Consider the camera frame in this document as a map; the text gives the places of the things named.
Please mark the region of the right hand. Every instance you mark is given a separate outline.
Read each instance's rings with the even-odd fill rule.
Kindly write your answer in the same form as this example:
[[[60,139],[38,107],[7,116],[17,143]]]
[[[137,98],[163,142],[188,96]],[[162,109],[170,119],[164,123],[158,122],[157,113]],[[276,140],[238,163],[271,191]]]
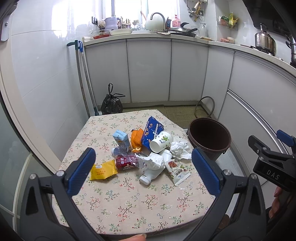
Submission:
[[[270,211],[268,213],[269,218],[273,218],[280,208],[279,197],[280,197],[281,193],[282,193],[282,189],[280,187],[276,187],[275,192],[274,192],[274,200],[272,202],[272,205],[270,207]]]

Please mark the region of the left hand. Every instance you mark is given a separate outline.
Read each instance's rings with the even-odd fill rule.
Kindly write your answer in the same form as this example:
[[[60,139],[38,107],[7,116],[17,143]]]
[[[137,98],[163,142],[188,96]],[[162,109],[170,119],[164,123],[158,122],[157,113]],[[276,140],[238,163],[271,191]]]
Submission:
[[[125,238],[121,241],[146,241],[146,238],[147,238],[147,235],[145,233],[141,233],[141,234],[129,237],[129,238]]]

